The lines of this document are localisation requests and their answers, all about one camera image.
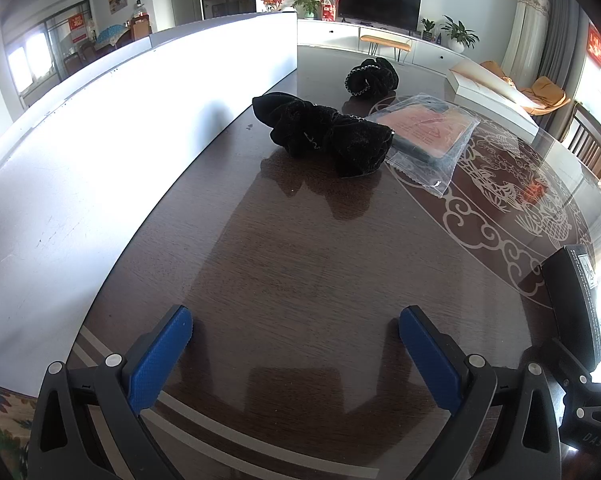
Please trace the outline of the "black scrunchie far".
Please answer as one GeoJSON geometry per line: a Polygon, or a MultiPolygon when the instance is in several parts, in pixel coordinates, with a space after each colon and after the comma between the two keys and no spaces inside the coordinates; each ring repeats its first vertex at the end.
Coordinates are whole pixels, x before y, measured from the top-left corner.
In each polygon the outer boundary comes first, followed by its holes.
{"type": "Polygon", "coordinates": [[[399,86],[399,76],[386,58],[367,58],[347,75],[346,90],[360,99],[385,98],[399,86]]]}

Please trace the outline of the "white tv console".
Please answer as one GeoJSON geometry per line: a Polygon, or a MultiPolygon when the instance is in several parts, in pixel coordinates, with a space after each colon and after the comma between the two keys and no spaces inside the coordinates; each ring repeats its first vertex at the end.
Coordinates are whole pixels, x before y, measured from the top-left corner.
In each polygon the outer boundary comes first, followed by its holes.
{"type": "Polygon", "coordinates": [[[299,18],[298,44],[392,58],[445,75],[466,56],[423,39],[362,25],[299,18]]]}

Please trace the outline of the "white flat box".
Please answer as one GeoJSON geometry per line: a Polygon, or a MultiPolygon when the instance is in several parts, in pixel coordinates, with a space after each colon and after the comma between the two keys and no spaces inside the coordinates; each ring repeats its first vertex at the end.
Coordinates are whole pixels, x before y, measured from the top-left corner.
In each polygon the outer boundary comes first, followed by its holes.
{"type": "Polygon", "coordinates": [[[506,128],[519,138],[531,142],[539,126],[526,107],[535,107],[527,96],[496,74],[470,60],[463,60],[448,70],[451,88],[448,98],[472,112],[506,128]]]}

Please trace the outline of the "small wooden bench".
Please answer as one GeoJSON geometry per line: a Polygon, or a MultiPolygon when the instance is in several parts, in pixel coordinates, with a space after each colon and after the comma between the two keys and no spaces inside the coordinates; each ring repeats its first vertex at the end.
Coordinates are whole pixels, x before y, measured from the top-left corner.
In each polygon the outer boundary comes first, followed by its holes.
{"type": "Polygon", "coordinates": [[[400,62],[412,52],[412,44],[410,44],[410,42],[371,35],[361,36],[360,41],[363,42],[363,44],[367,44],[367,53],[372,56],[381,56],[381,49],[390,48],[393,50],[393,58],[396,62],[400,62]]]}

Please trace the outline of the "black scrunchie near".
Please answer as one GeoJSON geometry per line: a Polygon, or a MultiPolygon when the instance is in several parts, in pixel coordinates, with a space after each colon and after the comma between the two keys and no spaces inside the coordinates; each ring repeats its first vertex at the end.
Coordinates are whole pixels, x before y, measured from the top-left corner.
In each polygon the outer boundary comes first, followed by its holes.
{"type": "Polygon", "coordinates": [[[255,96],[259,122],[272,142],[298,159],[317,160],[342,177],[373,174],[393,143],[393,130],[285,92],[255,96]]]}

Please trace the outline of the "black television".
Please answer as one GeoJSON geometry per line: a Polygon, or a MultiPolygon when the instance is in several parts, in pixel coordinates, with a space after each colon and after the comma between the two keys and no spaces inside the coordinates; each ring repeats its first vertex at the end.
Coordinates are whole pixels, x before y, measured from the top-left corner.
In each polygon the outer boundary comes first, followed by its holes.
{"type": "Polygon", "coordinates": [[[345,20],[389,25],[414,32],[419,25],[422,0],[338,0],[338,15],[345,20]]]}

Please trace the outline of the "floral cloth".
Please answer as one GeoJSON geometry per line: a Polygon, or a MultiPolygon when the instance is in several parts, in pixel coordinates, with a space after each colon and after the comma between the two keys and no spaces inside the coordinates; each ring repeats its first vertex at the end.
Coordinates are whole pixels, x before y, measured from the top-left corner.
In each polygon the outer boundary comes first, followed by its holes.
{"type": "Polygon", "coordinates": [[[28,452],[37,399],[0,387],[0,460],[12,479],[28,478],[28,452]]]}

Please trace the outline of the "black patterned box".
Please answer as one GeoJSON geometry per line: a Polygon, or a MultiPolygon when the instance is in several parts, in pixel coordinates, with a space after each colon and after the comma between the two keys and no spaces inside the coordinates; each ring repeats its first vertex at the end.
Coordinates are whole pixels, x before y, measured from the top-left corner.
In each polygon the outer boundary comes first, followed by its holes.
{"type": "Polygon", "coordinates": [[[593,372],[601,362],[601,313],[597,278],[585,246],[563,246],[542,263],[541,272],[559,339],[593,372]]]}

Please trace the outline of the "wooden chair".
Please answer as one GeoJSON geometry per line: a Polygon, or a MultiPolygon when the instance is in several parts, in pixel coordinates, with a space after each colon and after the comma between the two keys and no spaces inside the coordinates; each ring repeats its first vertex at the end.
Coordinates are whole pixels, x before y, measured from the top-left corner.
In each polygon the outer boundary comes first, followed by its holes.
{"type": "Polygon", "coordinates": [[[573,103],[559,140],[601,180],[601,123],[580,102],[573,103]]]}

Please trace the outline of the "pink item in bag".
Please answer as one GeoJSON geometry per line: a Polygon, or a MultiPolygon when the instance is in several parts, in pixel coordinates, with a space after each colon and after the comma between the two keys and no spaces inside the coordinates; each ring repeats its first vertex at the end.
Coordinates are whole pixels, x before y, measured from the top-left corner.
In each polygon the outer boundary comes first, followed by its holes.
{"type": "Polygon", "coordinates": [[[447,192],[480,124],[469,110],[425,93],[378,102],[367,119],[393,131],[386,164],[436,197],[447,192]]]}

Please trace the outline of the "orange lounge chair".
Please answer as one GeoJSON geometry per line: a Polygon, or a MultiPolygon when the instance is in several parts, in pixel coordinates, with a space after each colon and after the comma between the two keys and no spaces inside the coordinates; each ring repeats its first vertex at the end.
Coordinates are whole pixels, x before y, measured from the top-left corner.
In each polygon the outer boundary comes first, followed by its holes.
{"type": "Polygon", "coordinates": [[[570,102],[567,93],[546,76],[539,77],[529,88],[517,88],[514,81],[503,72],[498,63],[486,61],[481,63],[481,66],[529,99],[533,105],[524,106],[524,110],[531,116],[551,114],[570,102]]]}

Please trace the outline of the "red flower vase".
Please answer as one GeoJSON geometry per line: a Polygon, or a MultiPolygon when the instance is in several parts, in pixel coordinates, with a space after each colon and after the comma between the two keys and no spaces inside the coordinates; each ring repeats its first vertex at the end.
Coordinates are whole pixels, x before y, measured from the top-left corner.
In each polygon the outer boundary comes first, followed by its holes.
{"type": "Polygon", "coordinates": [[[284,8],[286,0],[260,0],[267,12],[278,12],[284,8]]]}

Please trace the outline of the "potted green plant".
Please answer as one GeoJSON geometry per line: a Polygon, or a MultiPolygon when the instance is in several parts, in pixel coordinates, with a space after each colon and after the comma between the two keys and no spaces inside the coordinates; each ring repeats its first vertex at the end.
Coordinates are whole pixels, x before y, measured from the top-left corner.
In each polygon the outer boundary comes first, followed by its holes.
{"type": "Polygon", "coordinates": [[[462,21],[454,21],[449,15],[445,16],[445,24],[441,29],[447,35],[448,47],[457,53],[466,49],[474,49],[480,38],[473,29],[466,28],[462,21]]]}

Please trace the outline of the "black scrunchie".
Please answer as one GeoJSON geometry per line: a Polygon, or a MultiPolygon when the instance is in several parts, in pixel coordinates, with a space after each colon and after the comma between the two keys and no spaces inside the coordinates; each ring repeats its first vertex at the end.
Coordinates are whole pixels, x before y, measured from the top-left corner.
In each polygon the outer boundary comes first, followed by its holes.
{"type": "Polygon", "coordinates": [[[386,58],[367,58],[347,75],[346,90],[360,99],[385,98],[399,86],[399,76],[386,58]]]}
{"type": "Polygon", "coordinates": [[[272,142],[298,159],[317,160],[342,177],[373,174],[393,143],[393,130],[285,92],[255,96],[259,122],[272,142]]]}

